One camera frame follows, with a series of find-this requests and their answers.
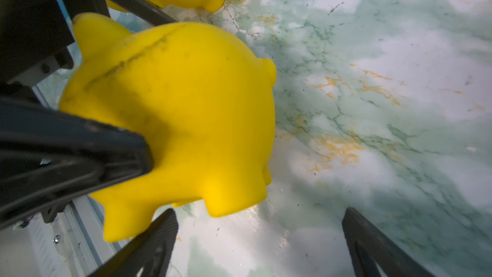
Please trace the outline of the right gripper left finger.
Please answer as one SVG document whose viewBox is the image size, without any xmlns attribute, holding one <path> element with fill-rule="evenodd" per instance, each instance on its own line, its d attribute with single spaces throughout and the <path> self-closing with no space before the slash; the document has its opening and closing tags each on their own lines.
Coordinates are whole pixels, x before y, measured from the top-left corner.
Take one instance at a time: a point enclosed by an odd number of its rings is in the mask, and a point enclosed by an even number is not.
<svg viewBox="0 0 492 277">
<path fill-rule="evenodd" d="M 165 276 L 179 224 L 173 209 L 164 211 L 92 276 Z"/>
</svg>

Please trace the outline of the yellow piggy bank back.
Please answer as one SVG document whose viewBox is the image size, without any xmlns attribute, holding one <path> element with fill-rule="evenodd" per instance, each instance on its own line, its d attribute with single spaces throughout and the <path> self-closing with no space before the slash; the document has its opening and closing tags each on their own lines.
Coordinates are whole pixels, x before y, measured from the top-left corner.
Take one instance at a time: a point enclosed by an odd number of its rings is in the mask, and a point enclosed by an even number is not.
<svg viewBox="0 0 492 277">
<path fill-rule="evenodd" d="M 109 17 L 73 19 L 83 57 L 63 112 L 141 134 L 153 170 L 93 192 L 104 239 L 135 237 L 164 205 L 203 200 L 212 217 L 261 203 L 272 181 L 276 67 L 211 24 L 172 23 L 132 33 Z"/>
</svg>

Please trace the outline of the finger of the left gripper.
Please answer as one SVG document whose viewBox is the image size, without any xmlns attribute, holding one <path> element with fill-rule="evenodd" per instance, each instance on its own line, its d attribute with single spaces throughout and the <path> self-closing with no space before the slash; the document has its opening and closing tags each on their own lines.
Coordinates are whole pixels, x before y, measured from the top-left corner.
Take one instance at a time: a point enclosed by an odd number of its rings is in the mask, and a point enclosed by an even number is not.
<svg viewBox="0 0 492 277">
<path fill-rule="evenodd" d="M 153 167 L 138 133 L 1 99 L 1 228 Z"/>
</svg>

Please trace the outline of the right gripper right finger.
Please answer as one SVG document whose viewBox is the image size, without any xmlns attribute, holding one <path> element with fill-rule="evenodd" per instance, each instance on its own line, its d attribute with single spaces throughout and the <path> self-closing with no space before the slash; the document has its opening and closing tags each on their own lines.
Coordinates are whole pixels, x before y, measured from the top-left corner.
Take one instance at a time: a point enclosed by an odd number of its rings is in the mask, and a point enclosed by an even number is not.
<svg viewBox="0 0 492 277">
<path fill-rule="evenodd" d="M 349 207 L 343 233 L 356 276 L 426 276 L 433 274 L 412 259 L 356 209 Z"/>
</svg>

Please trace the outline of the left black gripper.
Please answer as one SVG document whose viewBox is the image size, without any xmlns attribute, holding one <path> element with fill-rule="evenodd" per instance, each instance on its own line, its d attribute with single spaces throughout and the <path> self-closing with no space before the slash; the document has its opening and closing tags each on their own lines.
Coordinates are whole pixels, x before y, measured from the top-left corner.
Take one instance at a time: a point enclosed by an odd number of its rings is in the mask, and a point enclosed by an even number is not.
<svg viewBox="0 0 492 277">
<path fill-rule="evenodd" d="M 150 0 L 98 0 L 101 13 L 107 4 L 127 10 L 148 23 L 174 23 Z M 58 69 L 72 69 L 68 47 L 74 38 L 58 0 L 1 0 L 1 82 L 12 82 L 23 73 L 37 83 Z"/>
</svg>

